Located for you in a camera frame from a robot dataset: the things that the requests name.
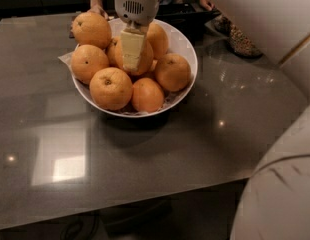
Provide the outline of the person left hand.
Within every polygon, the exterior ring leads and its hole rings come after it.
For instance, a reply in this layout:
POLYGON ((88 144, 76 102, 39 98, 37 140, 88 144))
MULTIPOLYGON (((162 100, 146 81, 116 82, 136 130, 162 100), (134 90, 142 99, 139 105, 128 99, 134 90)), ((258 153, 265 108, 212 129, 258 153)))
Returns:
POLYGON ((215 5, 209 0, 199 0, 199 3, 204 9, 208 11, 212 11, 215 7, 215 5))

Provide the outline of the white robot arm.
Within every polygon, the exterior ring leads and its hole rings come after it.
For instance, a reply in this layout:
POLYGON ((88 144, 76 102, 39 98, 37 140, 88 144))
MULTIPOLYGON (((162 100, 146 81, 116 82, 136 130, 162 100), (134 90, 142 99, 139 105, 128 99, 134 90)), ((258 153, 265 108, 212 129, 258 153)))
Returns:
POLYGON ((186 114, 226 146, 268 141, 256 158, 228 240, 310 240, 310 0, 213 0, 267 58, 277 84, 221 96, 224 113, 198 102, 186 114))

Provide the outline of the person right hand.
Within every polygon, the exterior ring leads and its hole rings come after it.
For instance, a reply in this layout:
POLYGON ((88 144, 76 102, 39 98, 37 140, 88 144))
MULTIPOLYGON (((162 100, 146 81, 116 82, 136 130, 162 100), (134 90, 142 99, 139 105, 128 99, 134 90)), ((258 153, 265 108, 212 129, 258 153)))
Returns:
POLYGON ((89 9, 89 12, 96 13, 104 17, 106 20, 109 19, 109 16, 107 12, 100 6, 100 5, 94 5, 89 9))

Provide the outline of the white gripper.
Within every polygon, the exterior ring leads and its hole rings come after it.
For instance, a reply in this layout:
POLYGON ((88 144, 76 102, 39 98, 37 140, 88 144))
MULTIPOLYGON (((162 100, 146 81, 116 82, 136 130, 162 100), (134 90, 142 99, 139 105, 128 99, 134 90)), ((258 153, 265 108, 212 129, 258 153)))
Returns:
POLYGON ((148 26, 155 18, 160 0, 114 0, 118 17, 126 24, 120 33, 123 68, 138 70, 148 26))

